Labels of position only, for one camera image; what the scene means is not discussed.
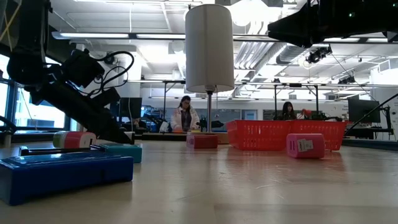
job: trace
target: pink container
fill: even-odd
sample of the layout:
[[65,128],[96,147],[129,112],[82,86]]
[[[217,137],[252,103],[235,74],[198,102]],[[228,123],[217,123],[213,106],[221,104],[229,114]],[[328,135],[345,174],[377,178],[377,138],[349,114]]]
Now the pink container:
[[192,149],[216,149],[217,135],[187,135],[187,147]]
[[288,134],[287,155],[297,159],[319,159],[325,156],[323,134]]

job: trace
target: person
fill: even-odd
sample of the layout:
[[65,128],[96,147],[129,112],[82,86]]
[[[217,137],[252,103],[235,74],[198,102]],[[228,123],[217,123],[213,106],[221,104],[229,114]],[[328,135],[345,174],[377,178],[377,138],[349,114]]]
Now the person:
[[297,119],[296,114],[294,113],[293,104],[291,102],[286,102],[282,109],[281,120],[287,121],[293,119]]
[[191,107],[191,98],[184,96],[172,115],[170,125],[173,131],[187,132],[199,129],[199,125],[197,125],[199,122],[197,112]]

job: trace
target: table surface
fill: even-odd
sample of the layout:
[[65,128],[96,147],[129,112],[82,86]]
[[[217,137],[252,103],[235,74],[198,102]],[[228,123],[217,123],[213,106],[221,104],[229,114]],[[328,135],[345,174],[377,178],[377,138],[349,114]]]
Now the table surface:
[[[342,147],[322,160],[298,160],[228,146],[137,143],[143,158],[132,182],[16,207],[0,202],[0,223],[397,223],[394,152]],[[0,149],[0,157],[16,155],[14,147]]]

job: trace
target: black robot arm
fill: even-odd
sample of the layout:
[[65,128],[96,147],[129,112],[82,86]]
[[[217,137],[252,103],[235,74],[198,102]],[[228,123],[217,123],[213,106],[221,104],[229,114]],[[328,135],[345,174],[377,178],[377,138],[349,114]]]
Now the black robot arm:
[[[24,86],[36,105],[46,100],[99,138],[130,143],[130,138],[119,129],[109,110],[103,108],[104,102],[98,102],[90,95],[82,95],[78,90],[78,87],[85,88],[94,78],[104,75],[104,69],[98,61],[105,58],[91,58],[88,51],[75,50],[61,66],[45,63],[49,12],[52,12],[49,0],[22,2],[19,40],[7,66],[10,78]],[[122,54],[132,57],[129,52]],[[132,61],[118,77],[131,68],[134,57]],[[114,88],[109,91],[113,94],[116,92]],[[99,92],[106,94],[108,91],[101,85]]]

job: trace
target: red plastic basket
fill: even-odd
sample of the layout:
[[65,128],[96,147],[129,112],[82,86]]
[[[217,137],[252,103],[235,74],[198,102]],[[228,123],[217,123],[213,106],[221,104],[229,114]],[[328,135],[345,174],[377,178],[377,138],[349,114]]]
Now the red plastic basket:
[[279,151],[286,147],[288,121],[244,121],[226,124],[229,143],[240,150]]
[[290,133],[323,134],[326,149],[332,151],[340,150],[346,128],[345,122],[295,120],[291,121],[291,123]]

